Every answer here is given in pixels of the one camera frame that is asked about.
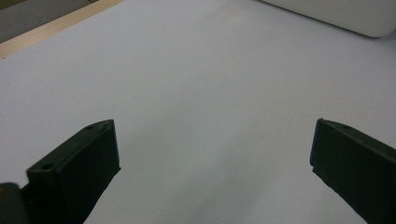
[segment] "wooden edge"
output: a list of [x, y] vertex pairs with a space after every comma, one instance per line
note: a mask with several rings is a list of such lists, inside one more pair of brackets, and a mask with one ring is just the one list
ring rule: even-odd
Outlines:
[[4, 59], [21, 49], [32, 46], [33, 44], [55, 35], [80, 21], [84, 21], [109, 7], [113, 7], [122, 1], [123, 0], [99, 0], [86, 7], [82, 7], [74, 12], [62, 16], [55, 21], [50, 21], [34, 30], [9, 39], [8, 41], [0, 44], [0, 58]]

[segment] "screw hole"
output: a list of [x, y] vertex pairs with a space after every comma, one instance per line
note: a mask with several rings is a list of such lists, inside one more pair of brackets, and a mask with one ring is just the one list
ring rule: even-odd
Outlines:
[[43, 170], [50, 170], [52, 167], [53, 167], [53, 164], [52, 164], [52, 163], [49, 163], [49, 164], [43, 165], [43, 167], [41, 167], [41, 169], [43, 169]]

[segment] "white object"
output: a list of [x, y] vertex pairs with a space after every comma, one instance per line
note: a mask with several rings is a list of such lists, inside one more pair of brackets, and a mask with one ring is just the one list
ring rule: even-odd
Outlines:
[[305, 16], [380, 37], [396, 28], [396, 0], [264, 0]]

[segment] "white table surface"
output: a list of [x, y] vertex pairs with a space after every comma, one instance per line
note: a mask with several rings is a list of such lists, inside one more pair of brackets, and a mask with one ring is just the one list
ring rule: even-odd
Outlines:
[[311, 171], [318, 118], [396, 147], [396, 33], [254, 0], [126, 0], [0, 60], [0, 182], [114, 119], [87, 224], [365, 223]]

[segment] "white surface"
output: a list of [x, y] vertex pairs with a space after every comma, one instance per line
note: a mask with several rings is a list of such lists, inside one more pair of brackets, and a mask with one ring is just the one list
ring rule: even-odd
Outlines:
[[363, 35], [380, 37], [396, 28], [395, 0], [263, 0]]
[[87, 224], [364, 221], [311, 172], [316, 119], [396, 147], [396, 35], [249, 0], [125, 1], [0, 61], [0, 181], [114, 119]]

